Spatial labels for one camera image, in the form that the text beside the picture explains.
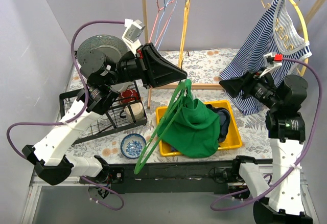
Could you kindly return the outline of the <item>navy blue tank top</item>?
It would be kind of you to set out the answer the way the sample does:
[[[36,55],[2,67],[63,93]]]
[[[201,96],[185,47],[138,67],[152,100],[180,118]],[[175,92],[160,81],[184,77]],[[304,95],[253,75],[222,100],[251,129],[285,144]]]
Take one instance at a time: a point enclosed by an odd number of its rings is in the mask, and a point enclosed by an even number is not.
[[[228,110],[200,102],[183,107],[162,139],[185,156],[206,158],[226,139],[230,121]]]

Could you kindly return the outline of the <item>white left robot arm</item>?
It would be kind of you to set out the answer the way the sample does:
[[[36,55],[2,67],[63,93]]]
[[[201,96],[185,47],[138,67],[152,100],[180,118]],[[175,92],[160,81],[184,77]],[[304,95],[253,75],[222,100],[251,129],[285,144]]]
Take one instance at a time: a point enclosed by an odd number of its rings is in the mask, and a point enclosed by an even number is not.
[[[66,115],[41,141],[22,149],[36,174],[52,186],[70,176],[89,176],[97,183],[108,179],[109,166],[100,156],[84,158],[66,152],[119,97],[114,85],[141,80],[146,88],[161,87],[187,78],[186,71],[164,59],[152,43],[138,47],[135,53],[127,52],[118,63],[99,50],[90,50],[78,61],[79,71],[87,79],[85,87]]]

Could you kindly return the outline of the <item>green plastic hanger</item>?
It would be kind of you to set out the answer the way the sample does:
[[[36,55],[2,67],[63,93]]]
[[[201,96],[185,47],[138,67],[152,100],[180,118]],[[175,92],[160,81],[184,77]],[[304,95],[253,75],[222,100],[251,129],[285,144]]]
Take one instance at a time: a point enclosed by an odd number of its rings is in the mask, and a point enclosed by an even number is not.
[[[144,149],[142,150],[135,168],[134,168],[134,174],[137,175],[142,170],[144,165],[146,164],[147,160],[153,153],[155,147],[158,145],[162,137],[167,133],[168,129],[171,127],[173,121],[176,119],[177,115],[180,113],[184,94],[189,93],[191,91],[192,82],[190,79],[186,79],[185,81],[180,81],[177,87],[175,88],[171,100],[169,102],[169,105],[166,109],[166,112],[164,113],[163,117],[160,119],[159,124],[157,125],[156,129],[154,130],[153,134],[150,137],[150,140],[146,143]],[[146,154],[149,146],[151,145],[152,141],[155,139],[156,135],[158,134],[158,131],[163,128],[163,131],[160,136],[158,136],[156,142],[150,149],[150,151]]]

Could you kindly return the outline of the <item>green tank top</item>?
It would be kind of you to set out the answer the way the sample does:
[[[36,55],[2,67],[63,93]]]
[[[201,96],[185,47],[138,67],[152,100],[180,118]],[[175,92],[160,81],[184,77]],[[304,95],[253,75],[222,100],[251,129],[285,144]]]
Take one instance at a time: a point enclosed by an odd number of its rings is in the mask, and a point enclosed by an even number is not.
[[[190,158],[213,155],[218,150],[219,134],[219,115],[189,93],[157,132],[163,141]]]

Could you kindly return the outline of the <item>light blue wire hanger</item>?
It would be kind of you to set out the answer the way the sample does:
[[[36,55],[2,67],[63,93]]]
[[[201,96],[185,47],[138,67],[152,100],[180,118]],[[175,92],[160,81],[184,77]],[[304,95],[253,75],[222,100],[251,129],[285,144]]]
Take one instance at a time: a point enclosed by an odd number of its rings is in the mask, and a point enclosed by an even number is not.
[[[162,6],[159,6],[159,0],[156,0],[158,7],[158,17],[154,24],[156,26],[155,46],[160,49],[164,36],[167,32],[171,17],[175,11],[178,0],[162,0]]]

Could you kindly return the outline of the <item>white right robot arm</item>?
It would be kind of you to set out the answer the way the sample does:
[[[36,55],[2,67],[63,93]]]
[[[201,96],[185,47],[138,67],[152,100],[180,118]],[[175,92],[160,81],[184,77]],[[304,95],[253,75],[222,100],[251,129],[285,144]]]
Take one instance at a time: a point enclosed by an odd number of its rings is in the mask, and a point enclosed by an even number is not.
[[[232,98],[241,94],[243,99],[255,98],[268,107],[265,123],[273,156],[272,182],[276,187],[262,195],[270,186],[252,157],[237,156],[231,169],[232,178],[245,181],[255,200],[255,223],[313,223],[302,204],[300,166],[295,164],[306,139],[299,109],[307,97],[308,83],[300,76],[288,75],[276,87],[271,74],[262,72],[247,72],[219,83]]]

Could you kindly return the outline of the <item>pink wire hanger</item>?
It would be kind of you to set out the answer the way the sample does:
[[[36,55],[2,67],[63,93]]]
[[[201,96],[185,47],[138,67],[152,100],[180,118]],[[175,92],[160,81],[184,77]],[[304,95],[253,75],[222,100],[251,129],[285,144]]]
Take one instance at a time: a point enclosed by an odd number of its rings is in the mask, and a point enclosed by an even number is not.
[[[159,0],[156,0],[156,7],[157,7],[157,15],[155,18],[155,21],[153,23],[153,27],[151,30],[149,42],[152,42],[155,46],[159,48],[160,43],[164,37],[164,34],[166,32],[166,29],[168,28],[170,19],[172,17],[172,14],[175,10],[176,4],[178,0],[163,0],[163,5],[161,6],[159,3]],[[169,5],[173,5],[173,9],[171,10],[171,13],[166,20],[164,26],[160,28],[161,22],[163,17],[165,16],[166,9]]]

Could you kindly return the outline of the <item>yellow plastic hanger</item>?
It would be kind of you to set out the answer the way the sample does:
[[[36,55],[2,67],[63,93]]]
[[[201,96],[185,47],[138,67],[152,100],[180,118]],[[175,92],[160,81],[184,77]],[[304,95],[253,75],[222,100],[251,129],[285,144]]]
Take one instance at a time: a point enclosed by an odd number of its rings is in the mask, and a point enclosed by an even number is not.
[[[179,68],[182,68],[182,63],[183,63],[183,59],[184,59],[183,53],[184,53],[186,32],[187,32],[187,27],[188,27],[190,4],[191,4],[191,0],[185,0],[184,13],[183,13],[183,26],[182,26],[182,34],[181,34],[181,42],[180,42],[179,58],[178,58],[178,67]]]

